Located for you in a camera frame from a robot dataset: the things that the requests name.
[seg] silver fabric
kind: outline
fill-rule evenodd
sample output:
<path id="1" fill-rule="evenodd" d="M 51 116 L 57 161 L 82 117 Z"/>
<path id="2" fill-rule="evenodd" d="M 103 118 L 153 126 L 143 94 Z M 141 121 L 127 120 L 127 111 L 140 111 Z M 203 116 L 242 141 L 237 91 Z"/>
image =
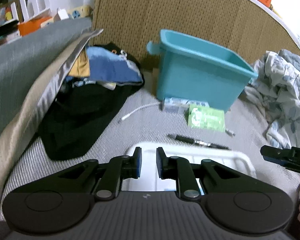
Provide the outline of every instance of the silver fabric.
<path id="1" fill-rule="evenodd" d="M 300 175 L 264 161 L 260 154 L 260 148 L 268 145 L 263 135 L 267 129 L 267 122 L 255 106 L 238 99 L 232 105 L 231 111 L 226 113 L 226 126 L 236 134 L 232 138 L 226 133 L 191 128 L 187 125 L 183 115 L 162 112 L 159 106 L 139 110 L 120 122 L 124 115 L 135 108 L 154 102 L 157 102 L 157 99 L 151 96 L 146 89 L 141 89 L 129 97 L 88 153 L 80 158 L 51 161 L 45 153 L 41 139 L 38 138 L 12 170 L 6 182 L 2 199 L 21 185 L 84 160 L 93 158 L 98 159 L 100 163 L 108 162 L 114 156 L 124 155 L 130 147 L 139 142 L 183 144 L 167 137 L 168 134 L 179 134 L 205 142 L 222 144 L 232 150 L 243 152 L 254 165 L 258 179 L 284 190 L 294 201 L 296 200 Z M 4 220 L 2 208 L 0 208 L 0 220 Z"/>

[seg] yellow fabric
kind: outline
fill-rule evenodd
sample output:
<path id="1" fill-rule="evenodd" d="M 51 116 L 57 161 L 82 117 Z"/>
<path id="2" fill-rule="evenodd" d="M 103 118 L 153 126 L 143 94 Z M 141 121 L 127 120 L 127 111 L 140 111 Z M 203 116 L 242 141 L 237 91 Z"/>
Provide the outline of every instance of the yellow fabric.
<path id="1" fill-rule="evenodd" d="M 90 76 L 90 64 L 86 49 L 81 51 L 68 75 L 72 77 Z"/>

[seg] bin handle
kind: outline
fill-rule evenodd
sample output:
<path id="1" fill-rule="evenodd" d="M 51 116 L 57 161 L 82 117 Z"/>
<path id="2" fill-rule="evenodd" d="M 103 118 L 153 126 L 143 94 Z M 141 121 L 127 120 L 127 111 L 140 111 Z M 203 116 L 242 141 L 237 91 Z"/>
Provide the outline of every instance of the bin handle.
<path id="1" fill-rule="evenodd" d="M 147 44 L 147 51 L 150 55 L 160 55 L 160 44 L 149 41 Z"/>

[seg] black pen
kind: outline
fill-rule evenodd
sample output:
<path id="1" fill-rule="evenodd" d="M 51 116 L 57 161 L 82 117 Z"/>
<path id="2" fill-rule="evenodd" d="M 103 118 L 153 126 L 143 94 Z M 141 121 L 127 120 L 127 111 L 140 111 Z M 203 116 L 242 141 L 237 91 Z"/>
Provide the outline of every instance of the black pen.
<path id="1" fill-rule="evenodd" d="M 191 139 L 188 137 L 183 137 L 180 135 L 174 135 L 174 134 L 168 134 L 168 137 L 180 142 L 186 142 L 186 143 L 190 143 L 193 145 L 199 145 L 199 146 L 204 146 L 204 147 L 209 147 L 209 148 L 215 148 L 215 149 L 222 149 L 222 150 L 230 150 L 229 147 L 227 146 L 222 146 L 219 144 L 215 144 L 215 143 L 205 143 L 203 141 L 200 140 L 195 140 L 195 139 Z"/>

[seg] teal plastic bin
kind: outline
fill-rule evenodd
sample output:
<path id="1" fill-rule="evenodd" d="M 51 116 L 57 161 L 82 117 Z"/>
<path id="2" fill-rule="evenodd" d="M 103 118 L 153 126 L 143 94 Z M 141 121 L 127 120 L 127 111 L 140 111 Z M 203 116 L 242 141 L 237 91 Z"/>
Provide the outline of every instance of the teal plastic bin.
<path id="1" fill-rule="evenodd" d="M 238 54 L 187 34 L 160 31 L 160 42 L 147 51 L 161 55 L 157 98 L 184 98 L 208 102 L 228 111 L 250 79 L 258 74 Z"/>

